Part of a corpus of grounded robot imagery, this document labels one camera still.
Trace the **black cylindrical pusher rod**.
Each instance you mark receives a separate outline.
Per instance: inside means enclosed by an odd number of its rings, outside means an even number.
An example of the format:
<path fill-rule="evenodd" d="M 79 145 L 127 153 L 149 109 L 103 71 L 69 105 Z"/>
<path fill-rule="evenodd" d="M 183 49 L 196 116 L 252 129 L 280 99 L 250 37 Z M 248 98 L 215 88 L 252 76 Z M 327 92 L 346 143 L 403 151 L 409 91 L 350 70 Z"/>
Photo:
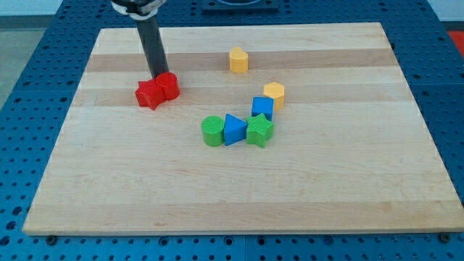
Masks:
<path fill-rule="evenodd" d="M 157 16 L 137 22 L 141 44 L 153 78 L 169 71 Z"/>

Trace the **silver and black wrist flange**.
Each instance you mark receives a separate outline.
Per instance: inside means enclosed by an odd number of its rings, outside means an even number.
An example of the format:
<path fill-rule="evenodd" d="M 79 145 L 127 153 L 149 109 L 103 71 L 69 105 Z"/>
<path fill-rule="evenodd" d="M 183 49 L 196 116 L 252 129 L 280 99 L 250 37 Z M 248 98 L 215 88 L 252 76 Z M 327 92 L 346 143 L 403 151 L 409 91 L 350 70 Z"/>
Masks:
<path fill-rule="evenodd" d="M 158 13 L 167 0 L 111 0 L 116 12 L 134 20 L 147 20 Z"/>

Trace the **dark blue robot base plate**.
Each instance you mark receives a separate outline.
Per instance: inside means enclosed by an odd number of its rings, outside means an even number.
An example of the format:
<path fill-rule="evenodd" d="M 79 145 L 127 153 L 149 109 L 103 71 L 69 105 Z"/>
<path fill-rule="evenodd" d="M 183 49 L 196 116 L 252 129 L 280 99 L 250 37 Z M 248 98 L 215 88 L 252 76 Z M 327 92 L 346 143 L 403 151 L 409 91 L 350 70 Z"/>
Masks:
<path fill-rule="evenodd" d="M 201 0 L 203 13 L 278 11 L 279 0 Z"/>

